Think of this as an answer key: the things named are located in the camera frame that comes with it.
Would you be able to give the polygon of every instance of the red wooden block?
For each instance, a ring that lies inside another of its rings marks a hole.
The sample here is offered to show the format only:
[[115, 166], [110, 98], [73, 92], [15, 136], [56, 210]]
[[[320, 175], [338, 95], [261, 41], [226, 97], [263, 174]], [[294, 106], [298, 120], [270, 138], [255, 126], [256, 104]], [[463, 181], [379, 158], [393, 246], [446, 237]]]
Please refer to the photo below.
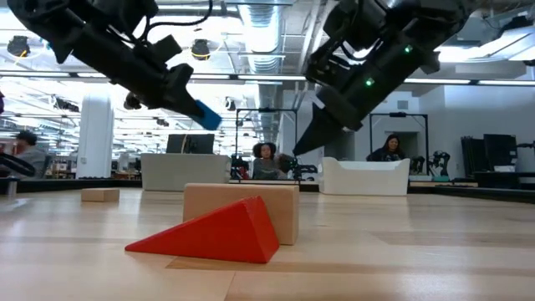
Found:
[[243, 199], [134, 242], [126, 251], [267, 263], [278, 239], [260, 196]]

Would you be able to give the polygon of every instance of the wall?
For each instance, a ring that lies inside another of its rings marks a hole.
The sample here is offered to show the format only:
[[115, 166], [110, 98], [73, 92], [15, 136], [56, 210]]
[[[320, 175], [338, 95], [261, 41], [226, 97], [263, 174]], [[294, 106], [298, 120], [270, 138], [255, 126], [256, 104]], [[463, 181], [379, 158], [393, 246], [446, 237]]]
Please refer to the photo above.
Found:
[[[517, 143], [535, 140], [533, 88], [523, 87], [446, 87], [446, 126], [453, 176], [464, 176], [460, 138], [484, 134], [516, 135]], [[532, 150], [519, 150], [517, 169], [535, 171]]]
[[349, 161], [354, 158], [354, 132], [349, 131], [324, 147], [324, 155], [339, 161]]
[[[408, 100], [409, 108], [407, 110], [398, 109], [398, 100]], [[393, 113], [405, 112], [411, 114], [420, 113], [419, 99], [412, 96], [411, 92], [395, 91], [392, 92], [386, 100], [378, 105], [372, 113]], [[390, 118], [388, 116], [375, 116], [372, 119], [372, 135], [375, 150], [385, 143], [386, 137], [393, 131], [398, 132], [415, 132], [418, 133], [418, 144], [420, 153], [425, 153], [425, 130], [421, 126], [424, 121], [421, 117], [416, 117], [417, 121], [411, 117], [407, 118]], [[369, 155], [369, 116], [362, 120], [363, 127], [354, 134], [354, 157], [353, 161], [365, 161]]]
[[278, 152], [292, 154], [295, 146], [295, 114], [288, 112], [281, 115], [278, 127]]
[[[484, 134], [516, 135], [517, 143], [535, 140], [535, 89], [528, 87], [444, 86], [420, 97], [429, 115], [430, 152], [451, 155], [451, 178], [464, 177], [461, 137]], [[518, 151], [518, 171], [535, 171], [531, 149]]]

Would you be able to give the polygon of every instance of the black monitor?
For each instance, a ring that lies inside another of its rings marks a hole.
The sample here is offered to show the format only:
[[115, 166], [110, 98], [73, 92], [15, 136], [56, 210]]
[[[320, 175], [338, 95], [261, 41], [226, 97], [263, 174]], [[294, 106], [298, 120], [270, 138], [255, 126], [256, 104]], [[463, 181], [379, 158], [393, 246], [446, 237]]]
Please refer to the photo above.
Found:
[[517, 137], [514, 135], [483, 136], [491, 171], [494, 166], [515, 166], [517, 163]]
[[205, 135], [169, 135], [167, 140], [168, 154], [213, 154], [213, 134]]

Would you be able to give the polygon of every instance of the ceiling light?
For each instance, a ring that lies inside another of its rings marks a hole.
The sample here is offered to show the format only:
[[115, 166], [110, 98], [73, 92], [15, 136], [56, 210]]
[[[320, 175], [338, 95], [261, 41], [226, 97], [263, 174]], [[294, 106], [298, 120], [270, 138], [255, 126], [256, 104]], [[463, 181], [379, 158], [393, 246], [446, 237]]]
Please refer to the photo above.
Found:
[[70, 77], [67, 72], [35, 72], [35, 71], [1, 71], [0, 76], [64, 78]]
[[85, 73], [78, 73], [79, 77], [82, 78], [97, 78], [97, 79], [105, 79], [106, 75], [98, 72], [85, 72]]
[[183, 5], [180, 5], [180, 4], [161, 4], [161, 5], [158, 5], [158, 9], [160, 10], [175, 10], [175, 9], [183, 9], [184, 6]]
[[8, 43], [8, 52], [18, 58], [26, 58], [30, 54], [28, 37], [14, 36]]
[[469, 79], [406, 79], [405, 84], [469, 84]]
[[225, 74], [193, 74], [190, 79], [230, 79]]
[[479, 85], [535, 87], [535, 80], [480, 80]]
[[302, 75], [238, 75], [237, 77], [243, 80], [307, 80]]

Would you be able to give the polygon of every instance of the rectangular wooden block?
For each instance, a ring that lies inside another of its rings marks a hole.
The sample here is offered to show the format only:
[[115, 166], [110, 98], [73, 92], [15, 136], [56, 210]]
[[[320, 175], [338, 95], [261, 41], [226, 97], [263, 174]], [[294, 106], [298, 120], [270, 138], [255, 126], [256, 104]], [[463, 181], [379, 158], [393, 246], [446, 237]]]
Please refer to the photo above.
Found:
[[299, 231], [298, 186], [187, 184], [183, 222], [251, 196], [261, 196], [264, 200], [280, 244], [295, 244]]
[[82, 189], [82, 202], [117, 202], [119, 196], [119, 188]]

